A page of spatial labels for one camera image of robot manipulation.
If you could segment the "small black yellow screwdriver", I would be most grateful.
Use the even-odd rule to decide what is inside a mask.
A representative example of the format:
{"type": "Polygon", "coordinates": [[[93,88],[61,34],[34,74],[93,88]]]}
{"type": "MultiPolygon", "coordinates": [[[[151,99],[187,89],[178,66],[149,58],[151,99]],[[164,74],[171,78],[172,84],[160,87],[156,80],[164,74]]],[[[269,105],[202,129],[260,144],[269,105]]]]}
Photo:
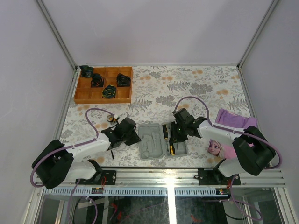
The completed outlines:
{"type": "Polygon", "coordinates": [[[166,142],[166,148],[167,148],[167,151],[169,150],[169,147],[168,147],[168,128],[166,125],[162,125],[162,129],[163,129],[163,135],[164,135],[164,139],[165,139],[165,142],[166,142]]]}

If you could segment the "large black yellow screwdriver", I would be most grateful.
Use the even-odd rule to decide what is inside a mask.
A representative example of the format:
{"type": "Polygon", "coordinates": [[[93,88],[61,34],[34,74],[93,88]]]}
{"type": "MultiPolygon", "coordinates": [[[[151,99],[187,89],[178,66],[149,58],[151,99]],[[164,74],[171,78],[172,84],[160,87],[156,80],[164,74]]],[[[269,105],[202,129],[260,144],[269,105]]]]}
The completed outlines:
{"type": "Polygon", "coordinates": [[[170,155],[175,155],[175,148],[172,144],[170,144],[170,146],[169,146],[169,152],[170,152],[170,155]]]}

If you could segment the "grey plastic tool case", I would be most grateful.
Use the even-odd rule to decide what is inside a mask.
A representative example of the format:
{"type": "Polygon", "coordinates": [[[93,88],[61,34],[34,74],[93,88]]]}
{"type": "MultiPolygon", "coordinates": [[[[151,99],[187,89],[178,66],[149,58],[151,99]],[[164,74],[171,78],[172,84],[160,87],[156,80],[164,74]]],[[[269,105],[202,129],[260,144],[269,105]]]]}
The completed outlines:
{"type": "Polygon", "coordinates": [[[154,160],[162,157],[182,157],[188,154],[187,142],[174,143],[175,155],[170,155],[167,151],[166,142],[163,135],[162,125],[168,128],[168,147],[171,137],[171,122],[143,124],[138,127],[138,134],[141,138],[139,142],[139,153],[141,160],[154,160]]]}

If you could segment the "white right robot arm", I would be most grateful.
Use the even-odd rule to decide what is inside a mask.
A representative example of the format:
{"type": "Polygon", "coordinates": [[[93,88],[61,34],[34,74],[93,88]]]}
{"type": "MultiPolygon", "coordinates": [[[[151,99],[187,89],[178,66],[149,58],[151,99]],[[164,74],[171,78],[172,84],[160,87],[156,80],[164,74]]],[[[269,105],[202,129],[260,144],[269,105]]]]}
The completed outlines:
{"type": "Polygon", "coordinates": [[[185,108],[173,113],[176,127],[171,132],[176,142],[188,136],[214,140],[234,149],[236,157],[223,159],[215,167],[213,179],[224,184],[233,175],[249,173],[258,176],[275,157],[276,151],[254,126],[246,129],[213,124],[204,117],[194,118],[185,108]]]}

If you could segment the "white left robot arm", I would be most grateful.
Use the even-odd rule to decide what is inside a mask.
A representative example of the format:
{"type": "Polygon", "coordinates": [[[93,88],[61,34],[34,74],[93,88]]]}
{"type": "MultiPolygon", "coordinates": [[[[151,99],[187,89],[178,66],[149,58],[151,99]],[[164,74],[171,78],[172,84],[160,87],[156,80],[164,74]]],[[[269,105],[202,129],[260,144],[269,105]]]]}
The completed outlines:
{"type": "Polygon", "coordinates": [[[53,189],[66,181],[76,180],[79,184],[106,184],[107,176],[91,155],[140,142],[136,133],[136,123],[125,118],[112,128],[71,145],[59,140],[51,141],[32,163],[32,173],[41,180],[40,187],[53,189]]]}

